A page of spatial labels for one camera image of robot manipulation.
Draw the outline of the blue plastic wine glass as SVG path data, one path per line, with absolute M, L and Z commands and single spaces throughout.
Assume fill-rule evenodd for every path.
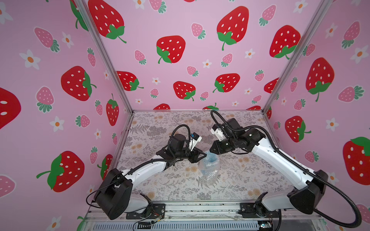
M 220 169 L 220 159 L 218 155 L 208 152 L 207 156 L 202 161 L 203 175 L 211 177 L 218 173 Z

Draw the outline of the clear bubble wrap sheet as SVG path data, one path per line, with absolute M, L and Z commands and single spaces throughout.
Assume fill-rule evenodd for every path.
M 198 183 L 202 188 L 215 187 L 220 179 L 220 159 L 218 155 L 210 151 L 205 152 L 205 154 L 207 156 L 198 165 L 198 170 L 201 173 Z

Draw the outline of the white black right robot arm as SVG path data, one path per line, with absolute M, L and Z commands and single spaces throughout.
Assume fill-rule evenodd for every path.
M 273 145 L 264 135 L 244 134 L 238 139 L 230 137 L 216 140 L 210 152 L 222 155 L 237 148 L 264 159 L 293 185 L 292 189 L 275 193 L 263 193 L 255 202 L 258 214 L 263 216 L 268 211 L 296 209 L 304 214 L 312 214 L 325 194 L 326 187 L 310 176 L 314 170 L 306 168 L 289 156 L 283 156 L 273 149 Z

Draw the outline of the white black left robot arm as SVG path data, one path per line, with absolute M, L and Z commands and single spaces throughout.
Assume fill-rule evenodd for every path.
M 129 170 L 112 169 L 94 193 L 93 201 L 104 211 L 110 220 L 118 218 L 127 212 L 146 210 L 150 201 L 148 198 L 134 198 L 132 190 L 153 175 L 167 170 L 176 162 L 188 160 L 197 163 L 207 156 L 198 148 L 173 151 L 164 147 L 150 160 Z

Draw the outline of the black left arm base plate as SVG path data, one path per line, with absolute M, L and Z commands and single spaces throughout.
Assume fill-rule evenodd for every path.
M 126 219 L 156 219 L 165 215 L 166 204 L 151 203 L 145 208 L 140 208 L 131 212 L 126 212 Z

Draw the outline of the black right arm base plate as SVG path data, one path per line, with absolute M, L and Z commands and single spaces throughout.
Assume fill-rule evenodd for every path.
M 262 204 L 240 203 L 240 209 L 237 212 L 243 218 L 279 218 L 279 211 L 268 211 Z

